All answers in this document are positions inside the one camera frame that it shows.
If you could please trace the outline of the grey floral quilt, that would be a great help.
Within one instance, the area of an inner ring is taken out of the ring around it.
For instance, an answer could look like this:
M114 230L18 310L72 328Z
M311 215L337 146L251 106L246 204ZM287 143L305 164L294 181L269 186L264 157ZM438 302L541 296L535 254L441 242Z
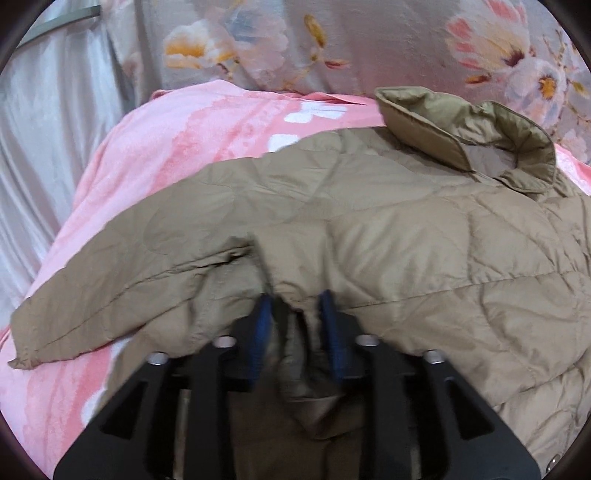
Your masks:
M423 86L494 100L590 159L590 71L537 1L104 1L138 102L223 79L259 91L372 96Z

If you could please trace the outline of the pink printed blanket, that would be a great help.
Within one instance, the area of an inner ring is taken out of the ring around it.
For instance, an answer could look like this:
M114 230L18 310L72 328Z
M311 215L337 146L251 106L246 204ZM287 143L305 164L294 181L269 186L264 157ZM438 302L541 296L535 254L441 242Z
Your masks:
M47 475L154 351L270 292L325 289L401 350L446 352L541 468L590 412L590 170L496 102L158 91L96 150L1 343L1 405Z

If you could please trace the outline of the khaki quilted puffer jacket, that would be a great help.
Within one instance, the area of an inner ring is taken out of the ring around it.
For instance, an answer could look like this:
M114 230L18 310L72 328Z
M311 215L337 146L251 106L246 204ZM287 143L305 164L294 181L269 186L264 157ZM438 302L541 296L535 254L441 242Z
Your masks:
M509 108L208 165L13 314L12 367L121 337L59 479L539 479L590 415L590 199Z

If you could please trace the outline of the silver satin curtain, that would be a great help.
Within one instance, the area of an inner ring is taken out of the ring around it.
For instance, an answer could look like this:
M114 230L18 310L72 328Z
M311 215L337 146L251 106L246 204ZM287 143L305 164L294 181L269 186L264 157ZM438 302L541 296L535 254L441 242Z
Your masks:
M55 1L1 73L1 325L69 216L91 154L134 103L97 1Z

